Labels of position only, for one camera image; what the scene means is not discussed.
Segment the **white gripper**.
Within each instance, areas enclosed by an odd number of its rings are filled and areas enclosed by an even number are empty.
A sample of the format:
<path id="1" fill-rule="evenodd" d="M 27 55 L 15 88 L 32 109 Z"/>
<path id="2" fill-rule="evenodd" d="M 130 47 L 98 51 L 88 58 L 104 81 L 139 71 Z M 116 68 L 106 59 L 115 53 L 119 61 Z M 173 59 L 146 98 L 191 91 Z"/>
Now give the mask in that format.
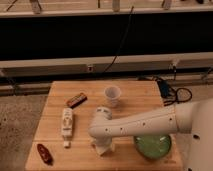
<path id="1" fill-rule="evenodd" d="M 111 138 L 94 138 L 91 145 L 101 150 L 115 150 L 115 145 Z"/>

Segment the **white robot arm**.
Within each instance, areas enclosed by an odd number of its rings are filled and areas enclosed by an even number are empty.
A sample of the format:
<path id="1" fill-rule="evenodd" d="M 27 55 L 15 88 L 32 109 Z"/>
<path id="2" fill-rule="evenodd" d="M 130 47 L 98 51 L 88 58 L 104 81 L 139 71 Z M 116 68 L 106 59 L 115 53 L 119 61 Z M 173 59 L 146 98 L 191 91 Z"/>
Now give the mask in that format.
<path id="1" fill-rule="evenodd" d="M 103 146 L 113 137 L 188 133 L 190 150 L 186 171 L 213 171 L 213 98 L 164 106 L 152 111 L 112 119 L 98 107 L 88 133 Z"/>

